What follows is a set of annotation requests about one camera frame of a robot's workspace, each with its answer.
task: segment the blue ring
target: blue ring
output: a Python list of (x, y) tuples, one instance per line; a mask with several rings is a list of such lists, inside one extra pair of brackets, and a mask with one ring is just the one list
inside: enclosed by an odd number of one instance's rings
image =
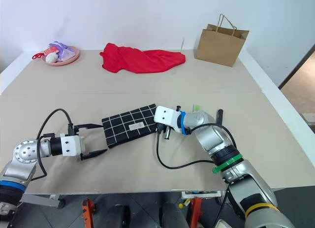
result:
[(185, 128), (184, 128), (184, 117), (185, 117), (185, 115), (186, 115), (186, 112), (180, 111), (180, 113), (181, 113), (181, 129), (182, 129), (182, 134), (188, 135), (187, 131), (186, 131)]
[(14, 187), (14, 188), (22, 190), (23, 192), (25, 192), (26, 190), (26, 187), (24, 185), (21, 185), (19, 183), (12, 182), (12, 181), (1, 180), (0, 185)]

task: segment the pink plate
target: pink plate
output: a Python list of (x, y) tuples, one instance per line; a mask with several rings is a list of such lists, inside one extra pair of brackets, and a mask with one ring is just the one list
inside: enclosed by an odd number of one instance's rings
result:
[(75, 56), (74, 57), (71, 57), (70, 59), (64, 61), (64, 62), (56, 62), (56, 63), (47, 63), (46, 62), (46, 56), (42, 56), (41, 59), (48, 65), (66, 65), (66, 64), (69, 64), (73, 61), (75, 61), (76, 59), (78, 59), (79, 55), (80, 55), (80, 50), (76, 47), (73, 47), (73, 46), (68, 46), (70, 47), (74, 52), (75, 52)]

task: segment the yellow ring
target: yellow ring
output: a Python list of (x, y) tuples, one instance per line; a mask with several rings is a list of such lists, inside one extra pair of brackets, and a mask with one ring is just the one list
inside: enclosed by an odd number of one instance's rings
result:
[(262, 203), (257, 203), (257, 204), (255, 204), (255, 205), (249, 207), (249, 209), (247, 209), (247, 211), (246, 211), (246, 213), (245, 213), (245, 219), (247, 219), (247, 216), (249, 215), (249, 213), (250, 213), (251, 211), (253, 211), (254, 209), (259, 208), (259, 207), (271, 207), (271, 208), (277, 210), (278, 212), (280, 212), (279, 209), (277, 209), (274, 205), (269, 204), (269, 203), (262, 202)]

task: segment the white table edge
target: white table edge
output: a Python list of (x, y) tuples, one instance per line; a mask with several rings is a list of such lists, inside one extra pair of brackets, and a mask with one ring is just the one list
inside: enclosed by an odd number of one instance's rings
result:
[[(32, 61), (33, 54), (34, 51), (23, 52), (0, 74), (0, 95)], [(246, 49), (239, 59), (315, 166), (315, 134)]]

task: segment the table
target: table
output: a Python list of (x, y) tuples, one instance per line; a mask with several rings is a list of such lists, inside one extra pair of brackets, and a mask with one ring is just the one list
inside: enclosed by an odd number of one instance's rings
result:
[[(110, 73), (101, 67), (98, 51), (82, 51), (70, 65), (48, 66), (31, 61), (7, 86), (0, 97), (0, 166), (11, 158), (17, 143), (34, 138), (46, 116), (56, 108), (68, 111), (74, 124), (100, 124), (101, 119), (151, 103), (192, 111), (193, 104), (215, 116), (224, 110), (223, 125), (230, 129), (239, 151), (272, 188), (315, 185), (315, 168), (309, 160), (311, 130), (303, 120), (281, 111), (279, 101), (266, 97), (272, 93), (261, 72), (247, 70), (255, 65), (246, 53), (234, 67), (193, 58), (183, 50), (186, 63), (164, 73)], [(258, 81), (252, 76), (260, 75)], [(60, 113), (47, 124), (44, 133), (66, 132), (67, 121)], [(106, 148), (102, 129), (81, 130), (89, 151)], [(212, 173), (213, 165), (199, 163), (179, 170), (162, 167), (155, 155), (156, 135), (151, 134), (110, 149), (83, 162), (73, 157), (43, 160), (48, 172), (33, 181), (28, 194), (97, 194), (161, 191), (218, 191), (226, 184)], [(208, 159), (194, 136), (171, 132), (170, 140), (160, 139), (160, 156), (168, 165)]]

